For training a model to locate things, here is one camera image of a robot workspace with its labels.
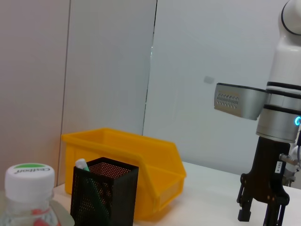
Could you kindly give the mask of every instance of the water bottle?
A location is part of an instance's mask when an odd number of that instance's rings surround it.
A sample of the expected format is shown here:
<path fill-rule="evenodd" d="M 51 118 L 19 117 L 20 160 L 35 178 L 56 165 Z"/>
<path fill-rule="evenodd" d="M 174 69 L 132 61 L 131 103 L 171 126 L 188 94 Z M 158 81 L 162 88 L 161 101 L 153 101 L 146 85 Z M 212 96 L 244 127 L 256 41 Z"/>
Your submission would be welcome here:
<path fill-rule="evenodd" d="M 6 210 L 0 226 L 60 226 L 49 205 L 53 198 L 55 172 L 43 164 L 10 167 L 5 174 Z"/>

